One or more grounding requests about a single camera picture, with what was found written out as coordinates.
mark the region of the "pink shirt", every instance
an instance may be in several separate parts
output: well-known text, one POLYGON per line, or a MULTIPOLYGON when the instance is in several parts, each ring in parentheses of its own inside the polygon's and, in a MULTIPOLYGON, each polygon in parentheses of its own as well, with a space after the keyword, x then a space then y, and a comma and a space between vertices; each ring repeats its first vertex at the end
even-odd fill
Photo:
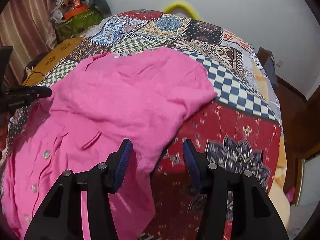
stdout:
MULTIPOLYGON (((30 111, 6 164, 2 199, 8 224, 21 239, 64 170, 87 171, 129 138, 136 154, 109 199, 119 239, 136 240, 155 212, 149 173, 182 122, 217 95, 202 65, 180 52, 114 56, 82 61, 30 111)), ((90 239, 86 193, 82 217, 84 239, 90 239)))

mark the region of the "brown curtain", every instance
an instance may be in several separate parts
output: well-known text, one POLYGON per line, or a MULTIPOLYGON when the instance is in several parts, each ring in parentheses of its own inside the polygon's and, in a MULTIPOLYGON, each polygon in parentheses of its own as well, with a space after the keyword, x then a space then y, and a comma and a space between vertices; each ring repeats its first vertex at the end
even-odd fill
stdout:
POLYGON ((20 85, 24 67, 57 44, 49 21, 56 3, 57 0, 10 0, 0 14, 0 46, 13 46, 5 86, 20 85))

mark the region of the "metal screw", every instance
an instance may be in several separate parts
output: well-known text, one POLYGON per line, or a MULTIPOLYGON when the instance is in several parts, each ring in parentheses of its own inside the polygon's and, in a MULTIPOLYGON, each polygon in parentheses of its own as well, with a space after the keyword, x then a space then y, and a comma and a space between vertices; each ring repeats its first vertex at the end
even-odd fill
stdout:
POLYGON ((216 168, 218 168, 218 165, 215 163, 209 163, 208 167, 212 170, 215 170, 216 168))
POLYGON ((68 177, 71 174, 71 170, 65 170, 62 175, 68 177))
POLYGON ((251 172, 251 171, 248 171, 248 170, 245 170, 245 171, 243 172, 243 174, 244 174, 245 176, 247 176, 247 177, 251 177, 251 176, 252 176, 252 172, 251 172))
POLYGON ((107 167, 107 165, 105 163, 99 163, 98 164, 98 169, 103 170, 107 167))

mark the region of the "shirt button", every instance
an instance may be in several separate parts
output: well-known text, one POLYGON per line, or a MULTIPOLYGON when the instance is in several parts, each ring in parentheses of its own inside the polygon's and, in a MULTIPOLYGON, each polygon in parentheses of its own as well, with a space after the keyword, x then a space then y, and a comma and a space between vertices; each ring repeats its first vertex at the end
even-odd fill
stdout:
POLYGON ((24 219, 26 220, 27 223, 30 223, 30 217, 29 215, 25 214, 24 219))
POLYGON ((50 150, 45 150, 43 153, 43 158, 46 160, 50 157, 50 150))
POLYGON ((31 186, 31 189, 32 189, 32 192, 33 192, 33 193, 37 193, 37 185, 36 185, 36 184, 33 184, 33 185, 31 186))

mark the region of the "black cable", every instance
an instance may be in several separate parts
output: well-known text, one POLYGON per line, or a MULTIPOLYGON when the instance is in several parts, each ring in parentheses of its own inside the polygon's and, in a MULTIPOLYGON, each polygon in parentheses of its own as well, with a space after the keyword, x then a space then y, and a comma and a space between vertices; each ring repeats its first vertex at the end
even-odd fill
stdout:
POLYGON ((27 77, 27 79, 26 79, 26 81, 25 81, 25 84, 27 84, 27 82, 28 82, 29 78, 32 76, 32 74, 35 74, 35 73, 41 74, 41 75, 42 75, 42 79, 43 79, 43 77, 44 77, 44 74, 43 74, 43 73, 41 73, 41 72, 39 72, 39 71, 32 71, 32 70, 31 70, 31 73, 30 73, 30 75, 27 77))

